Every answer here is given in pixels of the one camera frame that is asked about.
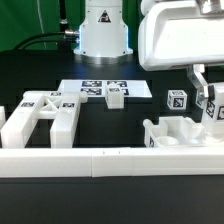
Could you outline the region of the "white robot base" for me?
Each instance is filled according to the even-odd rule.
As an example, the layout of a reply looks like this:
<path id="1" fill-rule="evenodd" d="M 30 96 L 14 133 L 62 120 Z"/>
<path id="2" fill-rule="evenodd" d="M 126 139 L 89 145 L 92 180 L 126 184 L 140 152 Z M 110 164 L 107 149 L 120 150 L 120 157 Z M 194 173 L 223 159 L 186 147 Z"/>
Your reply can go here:
<path id="1" fill-rule="evenodd" d="M 122 18 L 123 0 L 85 0 L 85 19 L 79 26 L 77 61 L 118 64 L 129 61 L 128 26 Z"/>

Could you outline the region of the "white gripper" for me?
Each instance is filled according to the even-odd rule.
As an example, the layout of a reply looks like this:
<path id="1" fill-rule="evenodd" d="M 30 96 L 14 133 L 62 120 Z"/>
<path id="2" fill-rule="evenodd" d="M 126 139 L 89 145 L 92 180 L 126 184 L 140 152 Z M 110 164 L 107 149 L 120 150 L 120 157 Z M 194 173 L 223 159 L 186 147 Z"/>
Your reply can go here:
<path id="1" fill-rule="evenodd" d="M 140 65 L 147 71 L 189 65 L 197 99 L 213 100 L 203 73 L 205 65 L 224 64 L 224 0 L 142 0 L 141 12 Z"/>

